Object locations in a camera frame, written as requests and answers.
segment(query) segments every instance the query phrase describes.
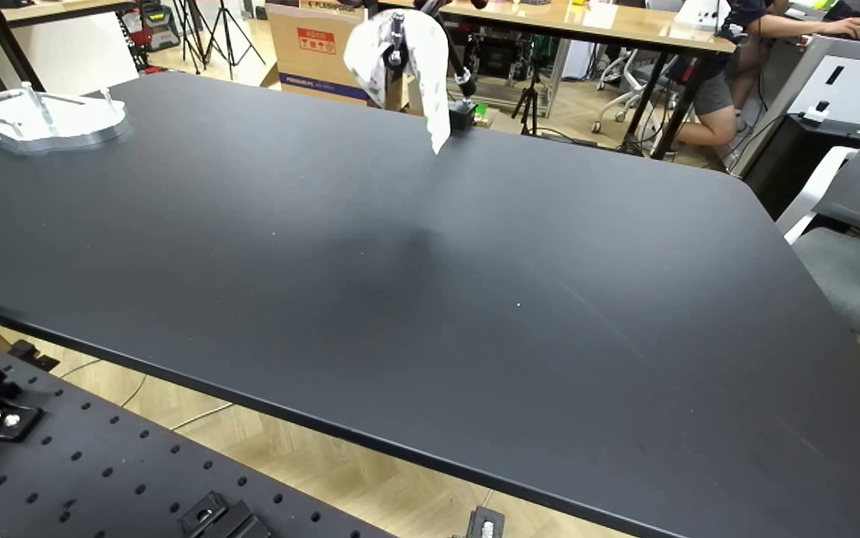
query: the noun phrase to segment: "black table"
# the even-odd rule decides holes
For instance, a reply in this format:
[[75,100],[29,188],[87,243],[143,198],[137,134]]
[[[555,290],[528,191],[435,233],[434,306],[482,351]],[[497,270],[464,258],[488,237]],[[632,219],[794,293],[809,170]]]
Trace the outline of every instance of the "black table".
[[860,354],[719,175],[162,76],[0,152],[0,321],[631,533],[860,536]]

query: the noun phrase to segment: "wire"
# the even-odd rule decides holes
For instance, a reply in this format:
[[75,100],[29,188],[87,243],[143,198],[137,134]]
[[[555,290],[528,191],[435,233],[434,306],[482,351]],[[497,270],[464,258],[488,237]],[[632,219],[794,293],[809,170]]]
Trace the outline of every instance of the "wire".
[[544,128],[544,134],[549,134],[552,140],[574,145],[574,148],[601,148],[595,140],[582,140],[582,137],[565,134],[562,128]]
[[186,430],[187,426],[198,426],[198,423],[204,423],[204,420],[213,420],[213,415],[217,415],[217,414],[226,414],[231,408],[232,408],[232,403],[214,408],[214,411],[199,414],[199,415],[193,415],[193,420],[187,420],[187,423],[181,423],[181,426],[177,426],[177,427],[170,427],[170,430],[180,433],[180,430]]
[[128,408],[128,403],[137,397],[137,391],[143,390],[147,381],[149,381],[149,376],[141,376],[141,384],[135,385],[135,391],[132,391],[120,408]]
[[84,372],[84,367],[93,367],[93,366],[98,366],[98,360],[93,360],[93,361],[87,361],[87,366],[77,366],[77,367],[67,372],[61,381],[69,381],[71,373],[77,373],[77,372]]
[[767,119],[761,128],[755,128],[753,125],[753,131],[743,137],[743,140],[738,140],[738,152],[743,152],[746,148],[753,148],[761,134],[767,134],[777,122],[780,122],[783,116],[777,113],[773,119]]
[[767,100],[764,100],[764,82],[761,82],[764,65],[755,71],[755,95],[759,95],[759,116],[767,113]]

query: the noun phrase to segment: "tripod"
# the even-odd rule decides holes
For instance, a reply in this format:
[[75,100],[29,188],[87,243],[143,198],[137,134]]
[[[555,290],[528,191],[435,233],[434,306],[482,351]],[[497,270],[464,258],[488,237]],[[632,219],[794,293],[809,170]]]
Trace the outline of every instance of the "tripod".
[[[231,30],[235,30],[243,39],[244,39],[244,51],[243,55],[232,55],[232,36]],[[255,48],[255,43],[249,39],[244,28],[232,19],[232,12],[226,10],[226,3],[220,0],[217,6],[217,16],[214,16],[214,24],[213,24],[213,36],[208,36],[208,45],[204,51],[207,64],[213,61],[213,51],[217,51],[226,64],[226,79],[232,82],[232,70],[243,65],[243,61],[255,51],[255,58],[261,64],[265,64],[261,58],[261,51]]]
[[204,48],[204,39],[199,39],[204,30],[213,34],[208,21],[204,19],[198,0],[177,0],[173,12],[177,12],[177,24],[180,24],[180,39],[181,39],[181,61],[187,55],[192,65],[193,65],[193,76],[199,76],[199,70],[208,65],[207,48]]
[[528,65],[531,70],[531,79],[528,79],[528,88],[520,94],[520,101],[514,107],[514,119],[520,116],[520,134],[525,137],[538,137],[540,134],[540,70],[538,65]]

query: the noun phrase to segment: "cardboard box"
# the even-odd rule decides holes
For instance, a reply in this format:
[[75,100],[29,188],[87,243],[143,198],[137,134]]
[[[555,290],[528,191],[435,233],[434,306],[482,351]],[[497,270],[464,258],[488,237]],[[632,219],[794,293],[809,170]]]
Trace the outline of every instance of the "cardboard box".
[[265,6],[302,6],[302,10],[334,10],[334,12],[353,12],[356,6],[341,0],[265,0]]
[[279,82],[283,94],[316,95],[367,107],[370,100],[344,65],[347,36],[364,12],[276,6],[268,24],[279,51]]

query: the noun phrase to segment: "person's arm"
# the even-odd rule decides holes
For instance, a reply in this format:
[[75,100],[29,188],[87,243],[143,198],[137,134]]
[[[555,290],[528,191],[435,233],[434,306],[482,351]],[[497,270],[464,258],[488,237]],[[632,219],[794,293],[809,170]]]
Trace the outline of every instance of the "person's arm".
[[761,39],[803,39],[812,34],[860,39],[860,19],[794,21],[783,16],[761,16],[750,24],[750,34]]

